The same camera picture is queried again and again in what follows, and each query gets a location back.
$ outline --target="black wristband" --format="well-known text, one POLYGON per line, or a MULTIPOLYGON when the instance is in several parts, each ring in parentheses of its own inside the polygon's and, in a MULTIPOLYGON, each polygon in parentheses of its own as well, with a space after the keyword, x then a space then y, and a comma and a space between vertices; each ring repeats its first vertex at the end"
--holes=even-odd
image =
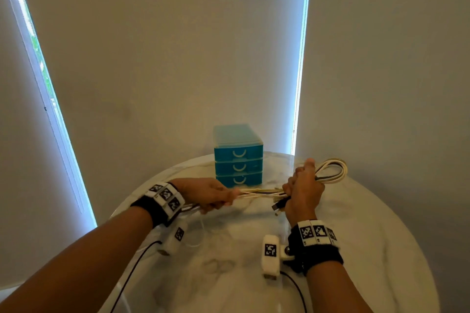
POLYGON ((138 206, 149 212, 152 217, 153 227, 168 221, 168 215, 152 197, 142 196, 131 204, 131 207, 133 206, 138 206))
POLYGON ((304 246, 298 225, 291 229, 289 235, 289 254, 295 256, 295 261, 302 268, 304 275, 313 266, 326 261, 337 261, 344 264, 339 254, 339 249, 334 245, 309 245, 304 246))

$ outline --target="drawer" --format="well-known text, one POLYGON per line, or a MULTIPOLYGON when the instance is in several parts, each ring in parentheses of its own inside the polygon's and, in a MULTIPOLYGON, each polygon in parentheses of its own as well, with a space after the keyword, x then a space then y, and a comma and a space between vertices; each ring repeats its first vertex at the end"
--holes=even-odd
POLYGON ((241 175, 261 171, 263 171, 263 159, 215 163, 215 174, 217 176, 241 175))
POLYGON ((263 145, 215 148, 214 157, 216 162, 263 158, 263 145))
POLYGON ((235 186, 256 186, 263 183, 263 173, 245 174, 241 176, 216 176, 216 178, 226 187, 235 186))

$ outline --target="marble table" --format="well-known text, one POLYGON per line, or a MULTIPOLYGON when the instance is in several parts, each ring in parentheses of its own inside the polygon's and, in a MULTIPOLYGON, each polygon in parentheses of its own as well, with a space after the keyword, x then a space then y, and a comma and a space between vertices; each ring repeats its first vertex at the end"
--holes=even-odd
MULTIPOLYGON (((264 188, 280 187, 302 163, 286 154, 265 152, 264 156, 264 188)), ((113 215, 154 182, 176 177, 215 177, 214 156, 195 158, 157 174, 113 215)), ((303 312, 298 292, 287 278, 270 281, 261 274, 263 236, 279 235, 285 243, 290 229, 285 215, 276 217, 271 205, 269 198, 239 199, 232 207, 191 215, 186 244, 192 246, 181 245, 174 257, 150 250, 132 274, 115 312, 303 312)), ((349 177, 326 185, 317 215, 336 233, 344 266, 374 312, 439 311, 434 280, 416 240, 373 193, 349 177)), ((161 228, 154 229, 142 247, 160 235, 161 228)), ((283 270, 300 286, 312 312, 305 278, 288 267, 283 270)), ((116 297, 117 290, 101 312, 109 312, 116 297)))

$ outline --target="black cable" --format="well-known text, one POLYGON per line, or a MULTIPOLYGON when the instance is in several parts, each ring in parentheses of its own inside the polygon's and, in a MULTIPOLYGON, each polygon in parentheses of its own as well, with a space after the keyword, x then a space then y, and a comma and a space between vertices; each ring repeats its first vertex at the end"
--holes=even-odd
POLYGON ((292 277, 290 277, 289 275, 287 275, 284 271, 281 271, 281 275, 287 276, 289 278, 289 280, 291 280, 292 283, 295 285, 295 287, 297 288, 298 293, 300 294, 300 298, 302 298, 302 304, 304 305, 304 311, 305 311, 305 313, 307 313, 307 305, 305 304, 304 295, 302 294, 302 291, 300 290, 300 287, 297 286, 297 283, 295 283, 294 279, 292 277))
POLYGON ((149 246, 147 246, 144 250, 144 252, 142 253, 142 255, 140 255, 140 257, 137 259, 137 262, 134 264, 134 267, 132 268, 131 270, 131 273, 129 274, 129 276, 127 276, 127 279, 126 279, 126 282, 124 282, 124 286, 122 286, 121 288, 121 292, 119 292, 119 295, 117 296, 118 298, 116 298, 116 302, 114 302, 114 306, 111 308, 111 311, 109 313, 113 313, 114 309, 116 308, 116 305, 119 301, 119 299, 121 298, 121 294, 122 292, 124 292, 124 288, 126 288, 126 285, 129 281, 129 279, 131 278, 131 275, 132 273, 134 272, 135 268, 137 267, 137 264, 139 263, 139 261, 141 260, 142 256, 144 256, 145 252, 150 249, 150 246, 152 246, 153 244, 162 244, 162 242, 160 240, 157 240, 157 241, 154 241, 153 243, 151 243, 149 246))

